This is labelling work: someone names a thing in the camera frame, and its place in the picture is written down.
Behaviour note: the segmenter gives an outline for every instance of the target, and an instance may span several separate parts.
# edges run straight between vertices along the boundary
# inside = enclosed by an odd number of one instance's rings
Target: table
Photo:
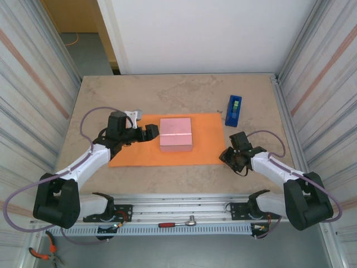
[[[71,164],[88,149],[88,142],[79,135],[79,124],[83,115],[92,108],[141,109],[148,114],[219,112],[224,124],[232,94],[243,98],[242,108],[238,127],[224,126],[226,145],[230,145],[229,136],[237,132],[248,134],[255,130],[270,130],[287,146],[287,155],[282,162],[293,166],[269,75],[125,75],[84,77],[58,170]],[[84,123],[84,133],[92,139],[97,137],[99,131],[107,126],[110,112],[99,110],[90,114]],[[279,141],[267,133],[253,135],[249,140],[253,146],[282,151]],[[261,189],[280,192],[278,186],[263,175],[251,171],[242,178],[226,165],[111,168],[105,165],[84,184],[81,193],[254,193]]]

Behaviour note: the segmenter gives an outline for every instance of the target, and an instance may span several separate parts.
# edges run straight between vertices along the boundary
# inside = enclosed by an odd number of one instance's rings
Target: gray floor
[[[331,267],[318,226],[299,232],[289,223],[281,223],[269,237],[258,241],[251,236],[201,235],[114,237],[108,244],[94,246],[73,245],[62,237],[56,237],[56,242],[57,255],[66,267]],[[48,239],[42,239],[41,252],[48,252],[48,246]],[[52,266],[37,260],[35,267]]]
[[[60,36],[64,44],[70,44],[76,40],[75,33],[62,33]],[[78,42],[66,48],[81,76],[113,75],[97,33],[79,33]]]

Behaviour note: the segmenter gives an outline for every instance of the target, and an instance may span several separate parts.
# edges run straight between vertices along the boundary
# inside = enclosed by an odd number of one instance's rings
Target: pink box
[[[192,151],[190,118],[160,119],[160,150],[162,152]]]

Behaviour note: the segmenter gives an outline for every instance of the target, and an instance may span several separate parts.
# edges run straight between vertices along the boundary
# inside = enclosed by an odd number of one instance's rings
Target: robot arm
[[[230,140],[232,147],[220,155],[221,161],[236,173],[246,168],[263,174],[283,190],[283,194],[262,190],[250,195],[247,205],[252,215],[259,218],[271,212],[287,217],[300,231],[333,216],[328,196],[297,176],[302,175],[324,187],[316,173],[304,174],[276,160],[265,149],[253,148],[244,132],[230,136]]]
[[[112,112],[108,119],[108,127],[93,141],[93,150],[89,148],[71,165],[56,174],[70,171],[91,153],[89,158],[70,173],[38,186],[33,216],[63,228],[70,228],[78,218],[93,214],[98,214],[104,220],[112,218],[112,197],[93,193],[83,198],[79,196],[79,190],[101,166],[107,164],[122,149],[123,145],[150,141],[158,136],[156,125],[146,125],[145,130],[137,127],[141,115],[141,111]],[[52,174],[45,174],[40,180],[50,176]]]

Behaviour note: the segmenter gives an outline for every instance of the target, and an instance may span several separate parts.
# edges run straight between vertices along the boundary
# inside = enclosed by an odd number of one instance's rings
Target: red handle
[[[52,233],[50,233],[49,231],[46,231],[45,234],[47,234],[47,236],[50,239],[50,252],[55,253],[57,251],[57,247],[55,246],[55,239],[54,239]]]
[[[32,247],[29,247],[28,251],[30,252],[30,254],[33,257],[38,258],[38,259],[48,260],[50,258],[48,255],[37,253]]]
[[[158,226],[159,228],[175,227],[175,223],[174,222],[159,223]]]

